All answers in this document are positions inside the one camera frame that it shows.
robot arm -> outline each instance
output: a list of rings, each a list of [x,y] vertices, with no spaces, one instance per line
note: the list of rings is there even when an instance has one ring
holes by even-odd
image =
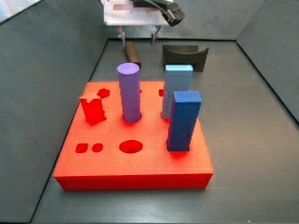
[[[104,5],[104,23],[116,26],[118,37],[125,46],[122,25],[154,25],[152,43],[161,25],[174,26],[184,13],[173,0],[100,0]]]

red circular hole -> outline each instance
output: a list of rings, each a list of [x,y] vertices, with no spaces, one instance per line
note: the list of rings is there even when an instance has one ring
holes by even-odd
[[[86,143],[78,143],[76,147],[77,153],[84,153],[88,150],[89,145]]]
[[[94,143],[93,146],[92,146],[92,151],[93,152],[101,152],[102,151],[102,143]]]
[[[142,149],[142,144],[136,140],[126,140],[118,145],[124,153],[137,153]]]

gray table surface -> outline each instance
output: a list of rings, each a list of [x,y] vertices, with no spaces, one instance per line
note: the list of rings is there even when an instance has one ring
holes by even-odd
[[[192,89],[214,175],[206,189],[64,192],[49,180],[33,223],[222,223],[299,221],[299,131],[234,42],[134,41],[142,80],[161,80],[161,45],[209,47]],[[114,81],[125,62],[108,41],[92,81]]]

small red block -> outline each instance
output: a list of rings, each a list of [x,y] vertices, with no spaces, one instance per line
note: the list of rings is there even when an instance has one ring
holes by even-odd
[[[213,173],[200,122],[188,152],[166,150],[169,121],[161,118],[160,81],[141,81],[141,119],[122,120],[117,82],[90,82],[85,93],[109,91],[106,120],[90,126],[78,105],[53,177],[64,190],[198,188]]]

